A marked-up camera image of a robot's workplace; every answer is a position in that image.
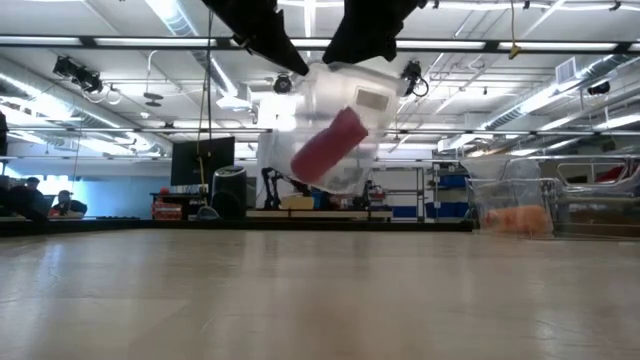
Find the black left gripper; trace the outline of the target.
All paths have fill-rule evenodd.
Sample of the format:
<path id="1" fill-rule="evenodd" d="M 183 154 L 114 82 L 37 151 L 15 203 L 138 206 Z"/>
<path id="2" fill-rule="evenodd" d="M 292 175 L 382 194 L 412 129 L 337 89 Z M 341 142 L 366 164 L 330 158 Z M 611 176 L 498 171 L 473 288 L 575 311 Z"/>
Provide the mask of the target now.
<path id="1" fill-rule="evenodd" d="M 276 0 L 202 0 L 250 53 L 305 75 L 309 67 L 284 31 Z"/>

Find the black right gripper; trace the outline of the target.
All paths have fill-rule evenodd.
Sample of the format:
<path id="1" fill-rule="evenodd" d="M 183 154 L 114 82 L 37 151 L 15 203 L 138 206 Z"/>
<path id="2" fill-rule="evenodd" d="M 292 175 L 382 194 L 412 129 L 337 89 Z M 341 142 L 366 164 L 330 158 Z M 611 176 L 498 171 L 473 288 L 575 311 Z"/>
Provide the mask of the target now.
<path id="1" fill-rule="evenodd" d="M 423 9 L 425 0 L 345 0 L 344 14 L 322 61 L 356 64 L 368 58 L 393 60 L 397 55 L 398 27 L 416 9 Z M 358 28 L 376 27 L 365 36 Z"/>

